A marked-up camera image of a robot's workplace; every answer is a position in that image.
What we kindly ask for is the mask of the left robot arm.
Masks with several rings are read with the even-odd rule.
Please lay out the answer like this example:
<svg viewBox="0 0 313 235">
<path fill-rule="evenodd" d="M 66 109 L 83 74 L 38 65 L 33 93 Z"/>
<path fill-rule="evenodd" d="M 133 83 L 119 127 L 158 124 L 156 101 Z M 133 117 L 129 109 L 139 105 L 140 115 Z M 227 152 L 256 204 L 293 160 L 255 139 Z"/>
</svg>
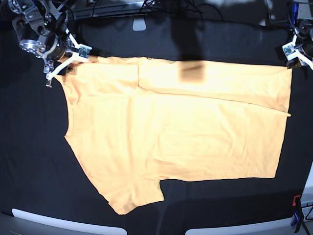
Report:
<svg viewBox="0 0 313 235">
<path fill-rule="evenodd" d="M 313 21 L 299 20 L 294 28 L 294 49 L 301 54 L 298 57 L 302 66 L 313 69 Z"/>
</svg>

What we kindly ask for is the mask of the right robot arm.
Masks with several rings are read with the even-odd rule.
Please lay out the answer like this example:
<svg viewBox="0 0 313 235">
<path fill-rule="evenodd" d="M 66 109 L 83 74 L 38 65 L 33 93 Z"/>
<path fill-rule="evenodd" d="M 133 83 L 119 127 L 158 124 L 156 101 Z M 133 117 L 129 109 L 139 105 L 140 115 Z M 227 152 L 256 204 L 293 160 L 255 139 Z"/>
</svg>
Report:
<svg viewBox="0 0 313 235">
<path fill-rule="evenodd" d="M 19 47 L 44 61 L 47 87 L 66 74 L 68 65 L 88 61 L 91 48 L 78 43 L 67 27 L 75 16 L 66 1 L 2 0 L 0 14 L 11 22 Z"/>
</svg>

